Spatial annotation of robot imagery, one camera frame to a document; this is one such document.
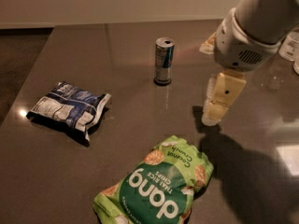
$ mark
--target table surface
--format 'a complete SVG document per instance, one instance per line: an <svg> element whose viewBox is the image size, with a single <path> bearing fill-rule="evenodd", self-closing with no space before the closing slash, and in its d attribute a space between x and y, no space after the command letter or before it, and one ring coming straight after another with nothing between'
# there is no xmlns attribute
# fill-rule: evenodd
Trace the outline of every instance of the table surface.
<svg viewBox="0 0 299 224"><path fill-rule="evenodd" d="M247 73L246 88L220 125L204 127L207 81L221 67L198 49L219 23L56 27L0 129L0 222L98 223L97 193L174 134L216 167L189 223L298 223L299 178L278 150L299 152L299 76L292 63L273 57ZM176 41L172 83L165 87L153 82L155 41L162 36ZM89 147L20 115L63 80L112 95Z"/></svg>

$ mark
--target brand logo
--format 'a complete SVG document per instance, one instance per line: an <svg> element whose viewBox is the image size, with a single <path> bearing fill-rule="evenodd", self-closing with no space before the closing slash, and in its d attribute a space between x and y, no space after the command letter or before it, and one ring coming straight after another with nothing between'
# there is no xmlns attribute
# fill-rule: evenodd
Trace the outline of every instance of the brand logo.
<svg viewBox="0 0 299 224"><path fill-rule="evenodd" d="M175 223L187 201L181 187L185 180L174 165L141 164L122 183L122 209L134 223Z"/></svg>

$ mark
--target blue and white snack bag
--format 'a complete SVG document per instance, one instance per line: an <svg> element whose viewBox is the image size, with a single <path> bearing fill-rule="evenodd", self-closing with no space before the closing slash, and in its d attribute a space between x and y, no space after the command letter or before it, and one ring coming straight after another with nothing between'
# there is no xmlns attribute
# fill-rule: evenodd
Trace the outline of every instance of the blue and white snack bag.
<svg viewBox="0 0 299 224"><path fill-rule="evenodd" d="M66 124L71 131L81 133L83 143L88 144L88 130L99 122L110 97L108 93L95 96L65 81L60 82L37 102L27 118L41 116Z"/></svg>

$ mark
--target floor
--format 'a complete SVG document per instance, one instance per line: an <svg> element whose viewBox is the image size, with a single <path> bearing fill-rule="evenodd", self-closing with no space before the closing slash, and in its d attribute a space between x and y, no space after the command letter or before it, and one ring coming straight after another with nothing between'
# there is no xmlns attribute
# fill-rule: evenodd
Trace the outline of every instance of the floor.
<svg viewBox="0 0 299 224"><path fill-rule="evenodd" d="M0 30L0 126L51 30Z"/></svg>

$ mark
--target green snack bag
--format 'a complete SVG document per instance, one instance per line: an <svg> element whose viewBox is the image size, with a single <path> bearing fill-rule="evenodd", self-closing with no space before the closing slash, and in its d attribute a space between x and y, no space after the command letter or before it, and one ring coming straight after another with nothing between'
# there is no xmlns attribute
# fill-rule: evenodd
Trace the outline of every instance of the green snack bag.
<svg viewBox="0 0 299 224"><path fill-rule="evenodd" d="M212 171L204 153L171 136L120 183L101 191L93 209L102 224L182 224Z"/></svg>

